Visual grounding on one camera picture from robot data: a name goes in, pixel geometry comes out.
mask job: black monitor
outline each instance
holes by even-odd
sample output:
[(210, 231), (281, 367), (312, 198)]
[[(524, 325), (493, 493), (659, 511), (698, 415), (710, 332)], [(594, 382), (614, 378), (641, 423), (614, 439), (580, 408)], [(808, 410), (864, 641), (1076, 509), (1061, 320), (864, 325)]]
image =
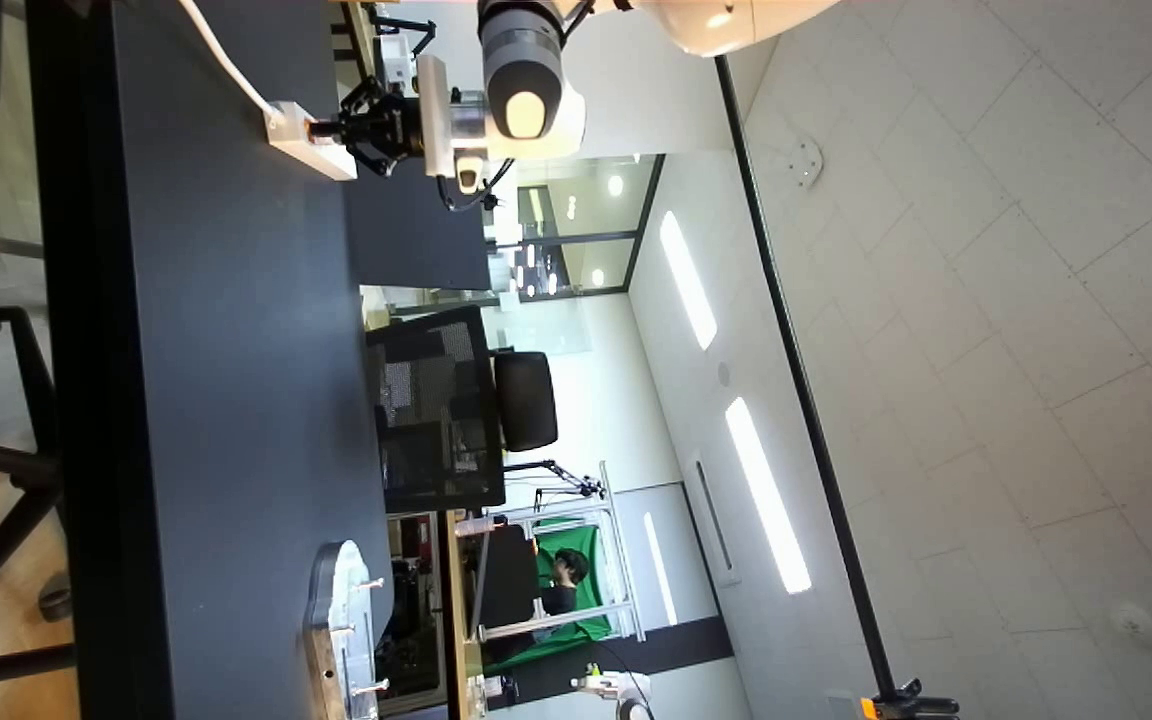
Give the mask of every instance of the black monitor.
[(479, 308), (367, 332), (386, 511), (505, 503), (499, 410)]

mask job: table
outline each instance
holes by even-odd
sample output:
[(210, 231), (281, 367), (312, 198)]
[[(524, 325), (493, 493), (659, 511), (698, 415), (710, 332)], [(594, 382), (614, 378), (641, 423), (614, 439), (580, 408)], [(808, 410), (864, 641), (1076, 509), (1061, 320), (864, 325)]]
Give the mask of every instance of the table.
[[(204, 12), (259, 92), (330, 106), (329, 3)], [(172, 0), (31, 0), (26, 43), (85, 716), (303, 716), (319, 544), (386, 560), (339, 186)]]
[(342, 186), (351, 267), (364, 285), (493, 289), (484, 207), (447, 210), (420, 158), (367, 166)]

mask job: ceiling light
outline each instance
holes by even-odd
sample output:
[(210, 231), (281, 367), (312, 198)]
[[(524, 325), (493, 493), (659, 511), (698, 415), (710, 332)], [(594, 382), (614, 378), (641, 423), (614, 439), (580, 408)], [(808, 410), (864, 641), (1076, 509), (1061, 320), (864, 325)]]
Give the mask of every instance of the ceiling light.
[(624, 194), (624, 177), (609, 177), (609, 194)]
[(691, 334), (694, 334), (698, 348), (706, 348), (710, 334), (718, 332), (718, 325), (710, 320), (710, 308), (706, 308), (698, 272), (691, 264), (682, 228), (680, 228), (680, 220), (673, 210), (665, 210), (665, 220), (659, 220), (659, 242), (665, 242), (665, 258), (667, 258), (673, 285), (680, 289)]
[(542, 224), (542, 194), (540, 186), (528, 186), (530, 220)]
[(673, 581), (667, 581), (667, 563), (665, 563), (665, 550), (659, 550), (659, 534), (654, 534), (654, 517), (653, 511), (642, 511), (642, 533), (647, 533), (654, 588), (659, 588), (659, 601), (665, 601), (665, 620), (680, 622), (680, 605), (673, 601)]
[(781, 588), (787, 597), (808, 591), (811, 588), (808, 560), (802, 560), (802, 547), (787, 523), (775, 476), (770, 476), (769, 454), (763, 454), (763, 439), (747, 415), (745, 397), (736, 397), (727, 402), (722, 420), (727, 420), (727, 434), (733, 434), (736, 454), (738, 454), (745, 485), (747, 485), (750, 503), (758, 511)]

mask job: light fixture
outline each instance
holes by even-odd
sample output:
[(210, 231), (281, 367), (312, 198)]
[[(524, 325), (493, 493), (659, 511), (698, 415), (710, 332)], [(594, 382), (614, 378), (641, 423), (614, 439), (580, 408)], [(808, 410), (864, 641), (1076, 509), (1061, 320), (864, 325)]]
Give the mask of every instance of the light fixture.
[(624, 194), (624, 177), (619, 173), (609, 177), (609, 194)]
[(552, 0), (479, 0), (479, 39), (493, 121), (510, 140), (536, 140), (564, 97), (564, 25)]
[(540, 186), (528, 186), (528, 202), (530, 202), (536, 228), (542, 228), (542, 194), (540, 194)]
[(654, 517), (653, 511), (642, 511), (642, 533), (647, 533), (654, 588), (659, 588), (659, 601), (665, 601), (665, 620), (680, 622), (680, 605), (673, 601), (673, 581), (667, 581), (667, 563), (665, 563), (665, 550), (659, 550), (659, 534), (654, 534)]
[(694, 334), (698, 348), (706, 348), (710, 334), (718, 332), (718, 325), (710, 320), (710, 308), (706, 308), (698, 272), (694, 272), (694, 264), (691, 264), (682, 228), (680, 228), (680, 220), (677, 220), (673, 210), (659, 217), (659, 247), (665, 247), (673, 285), (680, 289), (680, 299), (682, 299), (682, 314), (686, 314), (686, 325), (691, 325), (691, 334)]
[(758, 511), (758, 523), (763, 523), (763, 534), (769, 534), (769, 547), (770, 547), (770, 560), (775, 560), (781, 588), (787, 597), (808, 591), (811, 588), (811, 572), (808, 572), (802, 547), (800, 547), (800, 541), (797, 541), (797, 533), (787, 523), (787, 511), (785, 511), (785, 498), (781, 498), (763, 439), (758, 439), (758, 432), (755, 432), (755, 423), (747, 415), (745, 397), (736, 397), (727, 402), (722, 420), (727, 420), (727, 434), (733, 434), (736, 454), (738, 454), (745, 485), (750, 493), (750, 509)]

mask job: office chair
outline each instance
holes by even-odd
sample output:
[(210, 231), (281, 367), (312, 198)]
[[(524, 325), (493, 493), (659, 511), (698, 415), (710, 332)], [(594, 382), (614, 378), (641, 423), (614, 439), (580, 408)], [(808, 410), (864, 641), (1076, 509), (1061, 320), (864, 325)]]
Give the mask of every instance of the office chair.
[[(0, 470), (19, 486), (16, 509), (0, 521), (0, 567), (26, 541), (26, 533), (61, 509), (61, 459), (55, 459), (55, 392), (44, 352), (31, 334), (23, 308), (0, 308), (0, 325), (13, 327), (23, 402), (34, 434), (34, 451), (0, 446)], [(55, 588), (44, 591), (38, 613), (55, 617)], [(0, 678), (66, 668), (71, 644), (0, 654)]]
[(509, 451), (559, 439), (552, 376), (542, 352), (493, 352), (499, 434)]

